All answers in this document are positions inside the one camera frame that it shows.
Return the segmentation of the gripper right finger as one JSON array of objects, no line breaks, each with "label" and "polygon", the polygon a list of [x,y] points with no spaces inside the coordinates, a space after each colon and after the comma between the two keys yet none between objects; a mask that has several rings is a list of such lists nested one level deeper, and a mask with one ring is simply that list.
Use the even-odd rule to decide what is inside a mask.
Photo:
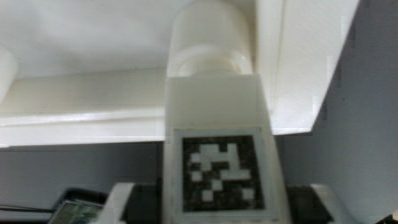
[{"label": "gripper right finger", "polygon": [[356,224],[356,219],[328,185],[289,185],[287,193],[294,224]]}]

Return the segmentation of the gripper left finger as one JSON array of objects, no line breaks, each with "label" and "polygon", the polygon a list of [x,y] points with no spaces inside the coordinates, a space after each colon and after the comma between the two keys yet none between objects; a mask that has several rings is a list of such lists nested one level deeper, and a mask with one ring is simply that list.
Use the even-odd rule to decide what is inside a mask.
[{"label": "gripper left finger", "polygon": [[115,185],[100,224],[161,224],[162,193],[155,183],[118,183]]}]

